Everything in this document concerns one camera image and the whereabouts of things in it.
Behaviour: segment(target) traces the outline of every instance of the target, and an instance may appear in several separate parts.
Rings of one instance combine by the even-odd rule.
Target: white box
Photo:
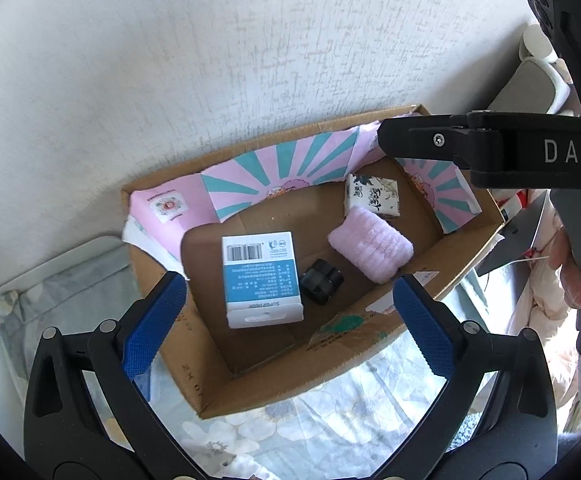
[[[344,215],[348,216],[350,209],[356,205],[380,216],[399,216],[397,181],[376,176],[349,174],[346,179],[346,197],[343,203]]]
[[[290,232],[224,236],[221,251],[230,328],[304,319]]]

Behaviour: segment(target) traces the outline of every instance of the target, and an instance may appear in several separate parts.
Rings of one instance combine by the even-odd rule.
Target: white textured wall
[[[525,0],[0,0],[0,285],[119,233],[118,189],[163,165],[387,105],[487,104],[529,16]]]

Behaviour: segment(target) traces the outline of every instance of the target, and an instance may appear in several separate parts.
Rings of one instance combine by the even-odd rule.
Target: black cylindrical object
[[[328,301],[343,283],[343,276],[326,260],[319,258],[299,280],[301,292],[320,305]]]

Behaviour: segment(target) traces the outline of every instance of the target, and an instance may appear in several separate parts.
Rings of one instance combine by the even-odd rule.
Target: cardboard box
[[[150,189],[250,150],[412,111],[428,114],[422,106],[395,107],[249,140],[141,178],[123,189],[123,201],[127,208],[135,190]],[[435,298],[459,282],[503,224],[490,194],[475,189],[482,212],[444,235],[432,207],[394,160],[383,158],[359,173],[397,181],[400,216],[390,222],[415,248],[402,270],[431,272],[426,289]],[[394,309],[371,307],[390,293],[392,283],[372,283],[328,244],[328,233],[343,222],[344,187],[344,182],[331,182],[293,190],[184,236],[182,260],[190,278],[189,295],[160,352],[175,383],[202,418],[300,394],[368,359],[403,332]],[[304,298],[301,322],[230,329],[222,286],[222,237],[284,231],[292,232],[299,272],[323,258],[341,271],[345,281],[324,306]],[[147,294],[164,270],[138,248],[131,246],[130,252],[142,293]]]

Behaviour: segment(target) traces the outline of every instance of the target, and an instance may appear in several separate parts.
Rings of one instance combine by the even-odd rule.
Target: pink fuzzy cloth
[[[414,254],[413,244],[376,214],[354,206],[328,235],[330,245],[375,283],[385,283]]]

